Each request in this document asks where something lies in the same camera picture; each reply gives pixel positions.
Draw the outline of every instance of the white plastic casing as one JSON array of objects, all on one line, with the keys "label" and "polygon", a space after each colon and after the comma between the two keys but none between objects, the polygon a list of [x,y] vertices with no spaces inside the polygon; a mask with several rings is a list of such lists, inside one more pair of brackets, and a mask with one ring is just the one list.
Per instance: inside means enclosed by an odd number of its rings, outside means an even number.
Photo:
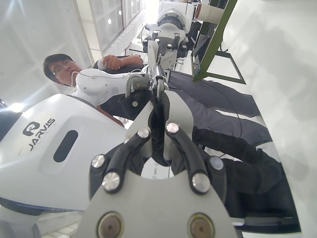
[{"label": "white plastic casing", "polygon": [[[33,135],[24,135],[23,130],[33,121],[40,127],[31,131]],[[70,130],[77,131],[78,137],[66,159],[56,162],[54,153]],[[122,143],[125,133],[123,127],[70,96],[56,94],[40,102],[24,112],[0,142],[0,197],[29,205],[85,210],[92,159]]]}]

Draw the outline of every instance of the white robot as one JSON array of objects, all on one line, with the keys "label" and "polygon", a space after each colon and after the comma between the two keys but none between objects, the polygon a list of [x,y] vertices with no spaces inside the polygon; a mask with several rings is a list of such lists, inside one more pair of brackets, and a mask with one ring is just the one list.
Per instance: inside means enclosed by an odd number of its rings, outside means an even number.
[{"label": "white robot", "polygon": [[[24,112],[8,129],[0,141],[1,238],[39,238],[36,221],[41,213],[84,211],[87,207],[88,218],[83,219],[76,237],[111,237],[104,234],[104,223],[118,217],[124,218],[122,237],[163,237],[165,229],[171,230],[172,237],[183,237],[187,229],[180,230],[175,226],[187,224],[189,232],[196,232],[191,225],[197,221],[203,221],[209,231],[216,230],[221,237],[235,236],[223,203],[211,191],[199,153],[196,158],[199,162],[192,164],[191,170],[195,167],[196,170],[191,171],[194,173],[191,176],[183,171],[174,178],[154,181],[131,172],[139,174],[143,162],[137,163],[137,158],[144,161],[154,151],[151,133],[158,129],[154,128],[155,125],[151,126],[149,117],[154,106],[162,101],[169,102],[166,110],[169,118],[165,121],[169,130],[165,132],[164,145],[160,150],[164,159],[171,160],[176,152],[173,137],[167,135],[175,133],[174,136],[185,137],[192,144],[191,112],[176,93],[168,91],[164,73],[186,49],[185,34],[193,13],[190,5],[177,5],[187,7],[186,13],[171,7],[170,3],[161,4],[158,24],[153,27],[152,36],[143,41],[149,65],[142,73],[110,75],[99,69],[82,70],[76,77],[75,93],[57,94],[40,102]],[[129,97],[137,89],[151,90],[154,101],[146,105],[129,130],[95,108],[113,95],[125,93]],[[123,153],[127,147],[136,153],[125,157]],[[122,164],[122,161],[126,162],[124,157],[129,160],[129,170],[126,163]],[[106,165],[107,170],[111,166],[120,169],[119,164],[122,165],[121,171],[124,170],[124,182],[115,170],[100,178],[98,169],[105,171]],[[162,195],[163,190],[167,191],[165,195]],[[88,206],[95,192],[92,207]],[[100,206],[101,211],[95,212],[93,201],[97,201],[97,197],[108,200],[103,206],[109,207]],[[155,215],[146,210],[149,206],[156,211]],[[138,216],[131,215],[138,207]],[[186,208],[184,215],[189,215],[189,218],[174,215],[180,208],[183,212]],[[96,234],[95,226],[100,221],[94,222],[94,219],[100,217],[100,213],[103,215],[104,210],[113,211],[113,214],[102,221]]]}]

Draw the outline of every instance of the black cable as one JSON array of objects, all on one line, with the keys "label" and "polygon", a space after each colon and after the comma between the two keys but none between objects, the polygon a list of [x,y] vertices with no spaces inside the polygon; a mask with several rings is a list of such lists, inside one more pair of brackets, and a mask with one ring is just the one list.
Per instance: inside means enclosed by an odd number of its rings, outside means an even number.
[{"label": "black cable", "polygon": [[[221,44],[220,44],[220,51],[222,51],[222,48],[221,48]],[[226,49],[225,51],[222,51],[222,52],[228,52],[228,49]]]}]

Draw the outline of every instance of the jarvis logo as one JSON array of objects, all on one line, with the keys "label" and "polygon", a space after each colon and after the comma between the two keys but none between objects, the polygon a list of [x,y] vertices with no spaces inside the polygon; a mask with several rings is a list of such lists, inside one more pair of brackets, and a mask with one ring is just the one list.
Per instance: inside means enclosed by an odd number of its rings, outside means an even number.
[{"label": "jarvis logo", "polygon": [[32,136],[34,133],[32,133],[32,130],[36,130],[40,128],[40,124],[38,122],[31,122],[27,125],[27,127],[25,127],[25,129],[23,130],[23,134],[26,136]]},{"label": "jarvis logo", "polygon": [[33,136],[32,138],[32,142],[29,144],[29,146],[31,147],[30,151],[33,150],[34,146],[36,145],[36,143],[39,141],[39,139],[41,138],[41,135],[43,135],[44,133],[46,133],[48,131],[48,128],[55,122],[54,119],[49,119],[43,126],[41,129],[39,129],[41,127],[41,125],[38,122],[31,122],[29,123],[25,129],[23,130],[23,134],[26,136]]}]

